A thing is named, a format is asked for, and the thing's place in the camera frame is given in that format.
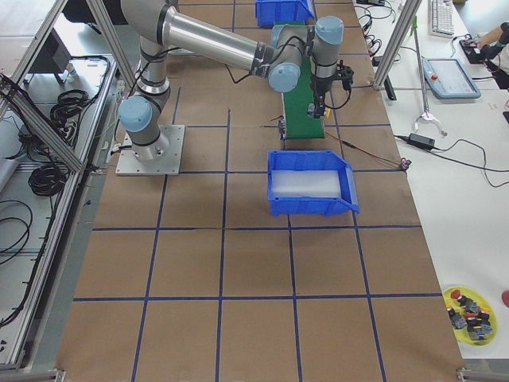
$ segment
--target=yellow plate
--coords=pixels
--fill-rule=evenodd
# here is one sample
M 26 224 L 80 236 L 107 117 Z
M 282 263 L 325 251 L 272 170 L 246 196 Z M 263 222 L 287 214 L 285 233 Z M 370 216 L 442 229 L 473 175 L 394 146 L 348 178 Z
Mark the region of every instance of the yellow plate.
M 481 340 L 481 341 L 472 341 L 470 339 L 470 337 L 468 336 L 466 327 L 463 329 L 455 329 L 454 335 L 456 336 L 456 339 L 458 341 L 464 342 L 465 344 L 474 345 L 474 346 L 482 346 L 482 345 L 489 344 L 490 342 L 493 341 L 493 338 L 495 338 L 496 331 L 497 331 L 495 312 L 493 311 L 490 304 L 488 304 L 488 301 L 486 301 L 486 299 L 483 296 L 481 296 L 474 290 L 465 288 L 464 286 L 453 286 L 444 292 L 444 300 L 445 300 L 445 305 L 452 306 L 457 313 L 463 315 L 464 309 L 460 306 L 460 303 L 455 298 L 451 298 L 451 293 L 453 291 L 455 291 L 456 289 L 461 290 L 462 295 L 467 296 L 468 298 L 471 298 L 472 300 L 477 302 L 478 306 L 480 306 L 482 308 L 488 308 L 490 310 L 490 312 L 489 312 L 490 313 L 490 323 L 492 324 L 492 328 L 493 328 L 493 331 L 491 332 L 491 334 L 487 335 L 487 339 Z

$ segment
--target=white keyboard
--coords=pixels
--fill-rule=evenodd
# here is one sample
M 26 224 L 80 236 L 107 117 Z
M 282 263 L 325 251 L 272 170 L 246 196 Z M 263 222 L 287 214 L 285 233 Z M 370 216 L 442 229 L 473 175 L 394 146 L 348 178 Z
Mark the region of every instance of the white keyboard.
M 451 38 L 454 35 L 453 0 L 429 0 L 429 34 Z

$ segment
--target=blue joint cap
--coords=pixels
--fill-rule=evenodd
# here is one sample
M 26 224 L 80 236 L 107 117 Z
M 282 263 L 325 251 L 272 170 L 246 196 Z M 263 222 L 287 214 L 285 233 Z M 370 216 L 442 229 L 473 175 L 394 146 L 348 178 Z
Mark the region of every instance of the blue joint cap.
M 269 84 L 280 93 L 294 90 L 301 76 L 301 69 L 292 62 L 276 65 L 269 73 Z
M 284 27 L 285 25 L 283 24 L 277 24 L 272 28 L 272 33 L 270 34 L 270 44 L 275 48 L 278 47 L 279 36 L 281 35 L 281 31 Z
M 319 18 L 315 25 L 317 36 L 330 45 L 339 45 L 343 42 L 343 22 L 336 16 Z
M 140 95 L 129 97 L 119 107 L 120 122 L 130 133 L 145 129 L 152 120 L 152 114 L 150 102 Z

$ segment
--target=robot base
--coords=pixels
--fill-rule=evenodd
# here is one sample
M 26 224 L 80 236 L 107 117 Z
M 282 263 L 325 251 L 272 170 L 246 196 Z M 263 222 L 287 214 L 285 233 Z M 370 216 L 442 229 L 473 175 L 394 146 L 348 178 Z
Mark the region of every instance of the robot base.
M 161 126 L 161 132 L 169 140 L 165 154 L 153 161 L 141 162 L 132 150 L 123 150 L 117 164 L 117 175 L 178 175 L 181 169 L 182 145 L 184 144 L 184 125 Z M 130 138 L 124 138 L 123 145 L 131 144 Z

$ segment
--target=blue bin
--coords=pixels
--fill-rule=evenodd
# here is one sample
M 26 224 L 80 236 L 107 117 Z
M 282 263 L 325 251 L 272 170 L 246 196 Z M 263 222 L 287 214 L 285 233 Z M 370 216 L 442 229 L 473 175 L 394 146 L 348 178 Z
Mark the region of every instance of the blue bin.
M 307 0 L 256 0 L 255 14 L 259 27 L 270 28 L 277 22 L 314 18 L 312 9 Z
M 340 178 L 341 197 L 275 197 L 272 193 L 273 170 L 335 170 Z M 330 216 L 347 211 L 360 212 L 352 166 L 333 151 L 269 151 L 268 177 L 267 194 L 274 216 L 280 213 Z

